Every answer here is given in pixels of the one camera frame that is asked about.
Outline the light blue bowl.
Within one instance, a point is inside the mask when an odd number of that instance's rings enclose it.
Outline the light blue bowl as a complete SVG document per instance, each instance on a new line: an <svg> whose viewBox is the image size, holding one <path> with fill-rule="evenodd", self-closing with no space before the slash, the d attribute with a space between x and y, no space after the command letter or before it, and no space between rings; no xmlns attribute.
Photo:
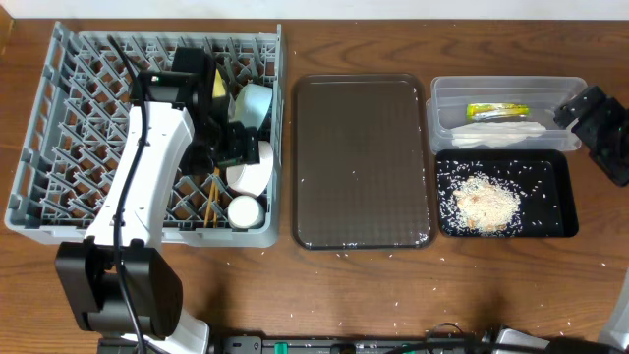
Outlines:
<svg viewBox="0 0 629 354"><path fill-rule="evenodd" d="M259 129L264 122L272 103L272 88L247 84L235 100L232 122L240 122L246 128Z"/></svg>

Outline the white pink shallow bowl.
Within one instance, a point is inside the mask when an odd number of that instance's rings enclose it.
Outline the white pink shallow bowl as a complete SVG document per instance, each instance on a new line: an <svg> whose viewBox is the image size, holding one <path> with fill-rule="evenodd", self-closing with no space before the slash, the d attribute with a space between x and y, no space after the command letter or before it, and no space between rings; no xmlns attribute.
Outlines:
<svg viewBox="0 0 629 354"><path fill-rule="evenodd" d="M258 142L259 163L228 167L226 179L228 187L242 195L259 197L271 178L273 171L273 149L269 142Z"/></svg>

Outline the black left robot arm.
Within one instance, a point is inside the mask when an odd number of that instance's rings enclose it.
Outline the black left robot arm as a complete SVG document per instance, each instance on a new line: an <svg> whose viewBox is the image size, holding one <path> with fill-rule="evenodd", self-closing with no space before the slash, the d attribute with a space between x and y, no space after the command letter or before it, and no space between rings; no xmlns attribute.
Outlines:
<svg viewBox="0 0 629 354"><path fill-rule="evenodd" d="M259 161L256 129L212 112L215 61L175 52L168 71L131 70L129 134L113 183L81 242L55 268L78 327L121 337L135 353L205 353L210 328L183 307L183 284L161 255L178 173Z"/></svg>

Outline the yellow round plate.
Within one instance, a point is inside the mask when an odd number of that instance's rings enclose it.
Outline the yellow round plate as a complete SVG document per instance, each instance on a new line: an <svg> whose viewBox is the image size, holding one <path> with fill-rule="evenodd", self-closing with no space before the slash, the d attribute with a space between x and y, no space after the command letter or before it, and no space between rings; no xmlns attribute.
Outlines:
<svg viewBox="0 0 629 354"><path fill-rule="evenodd" d="M229 104L230 97L227 92L227 85L222 79L220 72L215 70L211 108L214 111L226 112L229 108Z"/></svg>

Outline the small white cup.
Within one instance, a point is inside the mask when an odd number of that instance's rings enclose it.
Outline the small white cup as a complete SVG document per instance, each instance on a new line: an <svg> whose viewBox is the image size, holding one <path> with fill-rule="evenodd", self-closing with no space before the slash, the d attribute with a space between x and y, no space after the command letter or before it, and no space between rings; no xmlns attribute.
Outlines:
<svg viewBox="0 0 629 354"><path fill-rule="evenodd" d="M264 209L250 196L239 196L227 207L228 222L234 229L255 229L264 224Z"/></svg>

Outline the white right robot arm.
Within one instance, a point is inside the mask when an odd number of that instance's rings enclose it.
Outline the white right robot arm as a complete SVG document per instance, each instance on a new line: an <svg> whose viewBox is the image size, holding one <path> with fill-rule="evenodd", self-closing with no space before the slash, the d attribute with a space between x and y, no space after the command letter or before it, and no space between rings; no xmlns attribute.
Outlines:
<svg viewBox="0 0 629 354"><path fill-rule="evenodd" d="M618 187L628 185L628 109L598 86L585 88L559 106L554 122L575 134L589 149L590 159ZM598 342L628 351L628 282L624 281L614 310Z"/></svg>

